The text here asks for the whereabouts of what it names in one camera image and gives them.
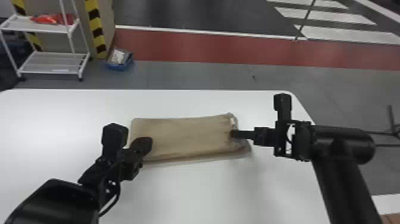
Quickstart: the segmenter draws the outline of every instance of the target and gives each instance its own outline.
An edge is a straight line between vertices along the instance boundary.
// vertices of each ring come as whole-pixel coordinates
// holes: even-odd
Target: black cable
[[[400,147],[400,144],[376,144],[376,147],[385,147],[385,148],[390,148],[390,147]]]
[[[107,208],[105,208],[102,212],[99,213],[99,217],[105,215],[108,211],[110,211],[113,208],[113,206],[120,199],[120,195],[121,195],[121,183],[120,182],[117,182],[116,188],[117,188],[117,193],[115,194],[114,201]]]
[[[312,0],[311,5],[308,7],[307,13],[305,14],[305,17],[303,18],[299,32],[296,34],[295,41],[299,39],[299,33],[301,33],[301,31],[303,30],[303,27],[305,26],[305,23],[307,22],[308,16],[310,15],[310,12],[313,10],[314,5],[315,5],[315,0]]]
[[[368,134],[372,134],[372,135],[390,135],[393,136],[393,133],[390,132],[376,132],[373,130],[366,130],[365,132],[367,132]]]

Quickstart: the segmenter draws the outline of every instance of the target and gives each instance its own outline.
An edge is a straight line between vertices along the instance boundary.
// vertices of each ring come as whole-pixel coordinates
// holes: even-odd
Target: blue bin
[[[126,60],[125,64],[110,64],[106,61],[105,66],[111,70],[116,70],[116,71],[126,70],[133,61],[132,55],[133,55],[132,53],[129,54],[128,59]]]

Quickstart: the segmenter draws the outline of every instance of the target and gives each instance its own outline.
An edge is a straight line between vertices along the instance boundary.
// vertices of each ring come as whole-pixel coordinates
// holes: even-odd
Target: hazard stripe
[[[15,11],[20,15],[27,15],[25,10],[24,0],[11,0]],[[37,51],[43,51],[42,43],[35,33],[28,32],[27,38],[30,43],[36,48]]]
[[[96,49],[97,57],[105,58],[107,56],[107,46],[105,44],[97,0],[85,0],[85,8],[89,17],[89,27],[92,32],[93,45]]]

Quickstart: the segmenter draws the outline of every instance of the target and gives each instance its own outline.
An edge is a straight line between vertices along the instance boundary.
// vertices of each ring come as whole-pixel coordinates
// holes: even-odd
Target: tabletop
[[[100,156],[109,123],[230,112],[240,129],[273,127],[273,95],[280,92],[286,91],[1,92],[0,220],[48,179],[76,182]],[[311,120],[291,95],[293,118]],[[100,223],[329,223],[311,163],[251,146],[243,157],[145,166],[122,183],[120,201]],[[394,197],[374,198],[378,211],[400,211]]]

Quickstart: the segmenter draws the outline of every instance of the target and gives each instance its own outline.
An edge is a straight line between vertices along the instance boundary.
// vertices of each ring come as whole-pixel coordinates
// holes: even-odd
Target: folded fabric
[[[132,121],[130,139],[151,137],[153,148],[145,161],[157,161],[229,153],[244,148],[246,141],[230,137],[232,129],[237,129],[237,120],[231,113],[178,119],[136,118]]]

